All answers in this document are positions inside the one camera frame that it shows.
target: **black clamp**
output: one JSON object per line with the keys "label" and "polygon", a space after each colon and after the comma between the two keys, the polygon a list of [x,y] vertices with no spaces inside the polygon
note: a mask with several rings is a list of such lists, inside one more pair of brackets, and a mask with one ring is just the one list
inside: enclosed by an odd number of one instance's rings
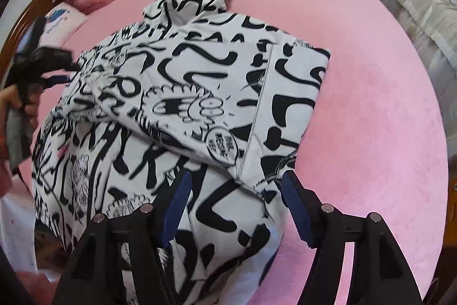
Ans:
{"label": "black clamp", "polygon": [[71,51],[47,46],[38,47],[45,25],[46,18],[38,16],[29,34],[24,37],[27,39],[24,47],[14,55],[13,64],[6,78],[5,87],[17,84],[19,98],[24,104],[28,100],[27,88],[29,84],[39,83],[46,89],[69,81],[65,75],[45,79],[42,78],[44,73],[56,70],[79,71],[81,69],[77,63],[73,62]]}
{"label": "black clamp", "polygon": [[182,169],[160,198],[130,215],[96,214],[70,256],[53,305],[125,305],[122,243],[129,244],[138,302],[175,305],[175,290],[168,285],[157,248],[174,239],[191,188],[191,173]]}
{"label": "black clamp", "polygon": [[300,239],[317,248],[298,305],[334,305],[347,242],[355,242],[347,305],[422,305],[411,269],[380,214],[342,214],[322,204],[293,171],[284,173],[281,188]]}

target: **bed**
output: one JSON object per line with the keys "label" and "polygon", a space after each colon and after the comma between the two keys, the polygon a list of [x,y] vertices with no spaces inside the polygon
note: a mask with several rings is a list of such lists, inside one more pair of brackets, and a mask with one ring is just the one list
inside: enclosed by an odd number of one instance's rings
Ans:
{"label": "bed", "polygon": [[[116,0],[93,12],[64,48],[76,59],[110,33],[140,21],[153,1]],[[343,213],[379,212],[424,296],[445,226],[446,138],[427,72],[401,26],[379,0],[230,0],[228,6],[332,50],[296,172],[306,188]],[[61,91],[54,87],[43,94],[41,120]],[[30,162],[20,167],[28,184],[30,169]],[[352,255],[348,246],[339,305],[346,303]],[[271,270],[250,303],[296,304],[313,257],[289,219]]]}

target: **black and white graffiti print hoodie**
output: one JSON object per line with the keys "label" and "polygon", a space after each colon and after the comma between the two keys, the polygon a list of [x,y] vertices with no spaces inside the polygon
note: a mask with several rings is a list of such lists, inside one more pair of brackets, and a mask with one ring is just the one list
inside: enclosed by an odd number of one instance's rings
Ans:
{"label": "black and white graffiti print hoodie", "polygon": [[[33,151],[37,217],[72,251],[96,213],[193,185],[159,254],[179,304],[246,304],[278,250],[294,167],[330,58],[226,0],[156,0],[84,51]],[[122,247],[127,299],[137,303]]]}

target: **blue gripper pad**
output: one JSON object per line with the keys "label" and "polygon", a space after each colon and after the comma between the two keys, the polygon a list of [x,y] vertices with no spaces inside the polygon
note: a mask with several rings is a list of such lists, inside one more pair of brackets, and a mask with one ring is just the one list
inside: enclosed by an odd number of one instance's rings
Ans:
{"label": "blue gripper pad", "polygon": [[159,236],[159,242],[162,247],[166,247],[168,243],[175,238],[179,222],[181,221],[182,214],[184,213],[187,200],[189,199],[192,190],[192,176],[188,170],[182,175],[182,180],[179,180],[178,177],[173,183],[178,182],[179,186],[170,201],[168,209],[163,215],[162,232]]}
{"label": "blue gripper pad", "polygon": [[289,207],[293,222],[298,231],[300,239],[308,244],[309,247],[315,246],[311,232],[311,217],[309,216],[303,201],[298,194],[288,172],[282,175],[281,181],[282,194]]}

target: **metal screw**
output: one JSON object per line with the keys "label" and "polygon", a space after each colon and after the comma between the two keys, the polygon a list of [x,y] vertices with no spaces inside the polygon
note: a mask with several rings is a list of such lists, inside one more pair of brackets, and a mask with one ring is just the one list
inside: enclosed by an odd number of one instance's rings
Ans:
{"label": "metal screw", "polygon": [[376,212],[372,212],[372,213],[370,214],[370,218],[372,219],[372,221],[374,221],[374,222],[376,222],[376,223],[378,223],[379,221],[382,220],[381,215],[380,215],[380,214],[377,214]]}
{"label": "metal screw", "polygon": [[326,213],[332,213],[333,211],[335,211],[335,207],[333,207],[331,204],[328,204],[328,203],[324,203],[322,206],[321,206],[321,209],[322,211],[326,212]]}
{"label": "metal screw", "polygon": [[143,204],[143,206],[140,207],[140,211],[143,212],[144,214],[151,212],[152,204],[150,204],[150,203]]}
{"label": "metal screw", "polygon": [[105,219],[104,214],[96,214],[93,218],[92,221],[95,223],[101,223]]}

